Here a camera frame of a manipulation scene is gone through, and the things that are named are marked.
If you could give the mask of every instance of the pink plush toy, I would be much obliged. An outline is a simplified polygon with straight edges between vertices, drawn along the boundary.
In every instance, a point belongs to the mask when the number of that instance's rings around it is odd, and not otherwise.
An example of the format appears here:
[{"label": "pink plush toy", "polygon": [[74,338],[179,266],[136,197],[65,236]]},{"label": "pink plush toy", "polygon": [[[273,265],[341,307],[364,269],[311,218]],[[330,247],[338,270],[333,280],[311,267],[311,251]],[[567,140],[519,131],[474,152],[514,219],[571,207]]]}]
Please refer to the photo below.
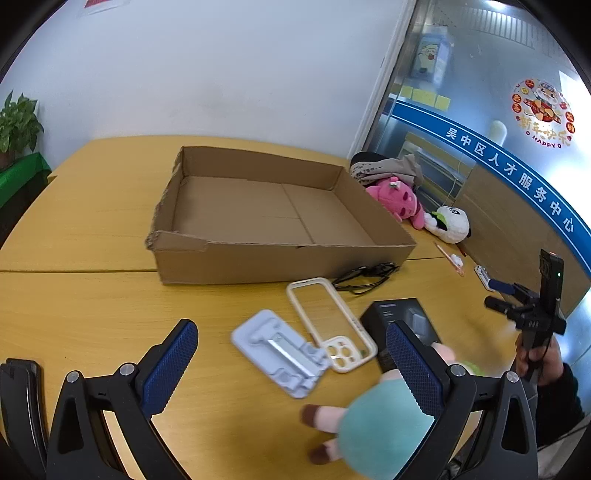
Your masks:
[{"label": "pink plush toy", "polygon": [[405,218],[410,221],[417,230],[425,226],[425,213],[423,206],[418,201],[411,187],[406,185],[398,177],[380,180],[376,185],[367,187],[367,192],[386,209],[394,218],[402,222]]}]

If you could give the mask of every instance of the open cardboard box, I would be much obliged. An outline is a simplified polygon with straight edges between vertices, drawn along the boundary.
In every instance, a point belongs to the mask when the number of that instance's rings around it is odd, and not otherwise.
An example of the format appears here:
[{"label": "open cardboard box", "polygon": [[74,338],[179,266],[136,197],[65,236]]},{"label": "open cardboard box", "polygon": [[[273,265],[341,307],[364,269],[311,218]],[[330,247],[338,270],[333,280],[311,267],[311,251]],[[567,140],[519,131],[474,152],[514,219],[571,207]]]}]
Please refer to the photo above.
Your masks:
[{"label": "open cardboard box", "polygon": [[163,283],[216,284],[400,265],[415,242],[343,167],[183,147],[146,246]]}]

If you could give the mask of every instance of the cartoon poster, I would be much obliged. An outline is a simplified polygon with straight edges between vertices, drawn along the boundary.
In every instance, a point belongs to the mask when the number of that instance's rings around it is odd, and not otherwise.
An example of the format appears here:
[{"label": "cartoon poster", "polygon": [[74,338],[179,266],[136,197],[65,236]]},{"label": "cartoon poster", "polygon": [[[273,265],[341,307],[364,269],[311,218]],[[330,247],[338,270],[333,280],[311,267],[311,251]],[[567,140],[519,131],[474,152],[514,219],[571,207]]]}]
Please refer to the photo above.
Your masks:
[{"label": "cartoon poster", "polygon": [[531,141],[544,148],[570,146],[574,115],[566,98],[553,85],[527,79],[515,86],[511,101],[515,120]]},{"label": "cartoon poster", "polygon": [[449,55],[450,44],[445,35],[424,35],[418,45],[410,76],[417,80],[425,80],[435,88],[439,87],[445,75]]}]

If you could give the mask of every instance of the clear phone case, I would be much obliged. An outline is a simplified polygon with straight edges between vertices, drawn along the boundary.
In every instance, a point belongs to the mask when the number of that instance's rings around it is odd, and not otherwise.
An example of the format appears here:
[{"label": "clear phone case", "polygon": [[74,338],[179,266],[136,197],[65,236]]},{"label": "clear phone case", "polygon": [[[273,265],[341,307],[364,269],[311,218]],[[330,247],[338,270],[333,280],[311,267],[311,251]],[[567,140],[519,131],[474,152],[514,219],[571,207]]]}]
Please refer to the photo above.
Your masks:
[{"label": "clear phone case", "polygon": [[335,371],[349,372],[378,353],[373,339],[326,278],[290,283],[287,296]]}]

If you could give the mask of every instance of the black box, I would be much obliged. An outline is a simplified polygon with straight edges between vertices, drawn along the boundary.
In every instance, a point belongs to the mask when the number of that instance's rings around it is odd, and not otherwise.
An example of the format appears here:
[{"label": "black box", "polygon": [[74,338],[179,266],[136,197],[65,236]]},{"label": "black box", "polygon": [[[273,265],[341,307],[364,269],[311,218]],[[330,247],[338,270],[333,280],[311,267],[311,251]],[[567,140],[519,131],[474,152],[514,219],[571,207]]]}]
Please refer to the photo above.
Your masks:
[{"label": "black box", "polygon": [[386,330],[388,325],[396,320],[403,320],[423,345],[441,343],[417,299],[375,301],[361,316],[361,324],[378,345],[377,358],[382,372],[396,368],[386,347]]}]

